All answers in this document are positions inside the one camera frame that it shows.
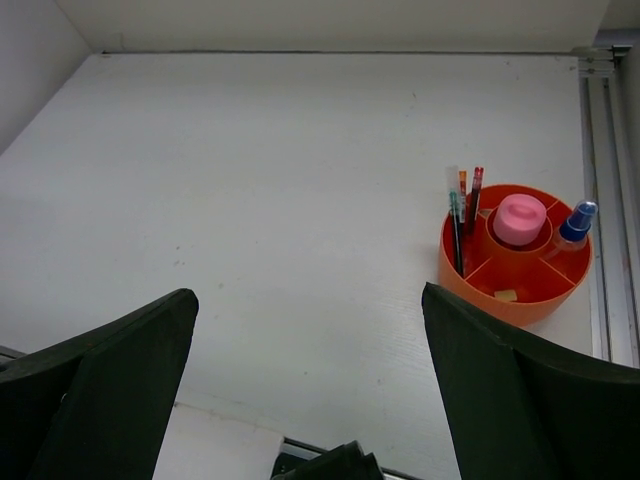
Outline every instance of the white tabletop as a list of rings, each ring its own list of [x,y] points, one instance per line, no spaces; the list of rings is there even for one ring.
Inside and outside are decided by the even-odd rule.
[[[190,287],[180,401],[455,478],[420,309],[444,168],[581,199],[576,67],[91,57],[0,161],[0,336],[34,351]],[[531,330],[590,353],[588,298]]]

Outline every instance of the round desk organizer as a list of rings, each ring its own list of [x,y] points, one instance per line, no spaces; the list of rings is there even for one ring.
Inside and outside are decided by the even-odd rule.
[[[536,239],[523,247],[507,247],[492,231],[500,202],[508,195],[524,193],[540,200],[547,219]],[[571,213],[571,208],[548,193],[523,185],[492,185],[480,192],[473,235],[463,237],[464,278],[454,268],[451,217],[442,225],[438,282],[469,303],[507,323],[519,327],[547,317],[585,279],[591,264],[591,239],[577,252],[554,250],[553,231]],[[507,301],[500,292],[515,297]]]

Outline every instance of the small bottle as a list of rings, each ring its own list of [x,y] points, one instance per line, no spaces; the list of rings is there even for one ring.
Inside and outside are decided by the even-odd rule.
[[[560,252],[577,252],[587,244],[587,233],[591,229],[593,217],[598,213],[598,205],[590,200],[582,200],[571,215],[553,233],[551,243],[555,247],[543,258],[549,260]]]

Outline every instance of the yellow eraser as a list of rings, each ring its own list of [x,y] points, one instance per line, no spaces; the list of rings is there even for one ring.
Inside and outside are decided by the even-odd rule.
[[[518,294],[515,290],[500,290],[499,292],[493,292],[493,296],[503,302],[517,302]]]

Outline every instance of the pink bottle cap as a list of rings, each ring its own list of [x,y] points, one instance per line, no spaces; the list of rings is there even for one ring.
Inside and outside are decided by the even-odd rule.
[[[516,193],[500,203],[493,231],[503,242],[521,247],[533,242],[547,218],[547,209],[531,195]]]

